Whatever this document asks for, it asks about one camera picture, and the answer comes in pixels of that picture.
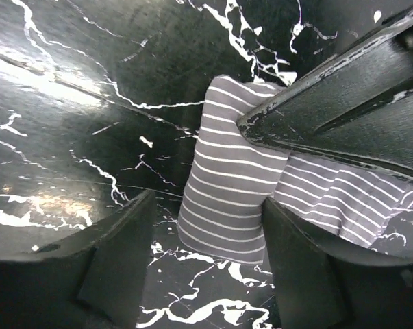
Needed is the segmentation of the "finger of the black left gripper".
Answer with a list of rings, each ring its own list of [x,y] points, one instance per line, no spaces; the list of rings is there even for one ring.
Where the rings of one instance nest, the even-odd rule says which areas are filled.
[[[413,4],[237,122],[254,145],[413,184]]]

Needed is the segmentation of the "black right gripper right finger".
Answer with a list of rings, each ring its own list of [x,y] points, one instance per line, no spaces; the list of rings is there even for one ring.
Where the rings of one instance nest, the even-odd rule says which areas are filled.
[[[272,198],[262,224],[282,328],[413,328],[413,258],[350,243]]]

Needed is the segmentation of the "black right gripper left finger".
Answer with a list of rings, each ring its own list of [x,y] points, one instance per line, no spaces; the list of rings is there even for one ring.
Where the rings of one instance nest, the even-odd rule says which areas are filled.
[[[0,328],[134,328],[155,193],[36,252],[0,256]]]

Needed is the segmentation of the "grey white striped underwear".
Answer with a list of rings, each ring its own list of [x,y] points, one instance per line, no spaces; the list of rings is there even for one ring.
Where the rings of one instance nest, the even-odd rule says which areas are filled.
[[[413,220],[413,185],[407,182],[248,143],[237,120],[279,91],[276,84],[242,83],[227,75],[208,86],[177,220],[183,244],[241,265],[262,264],[262,204],[269,197],[365,248],[391,221]]]

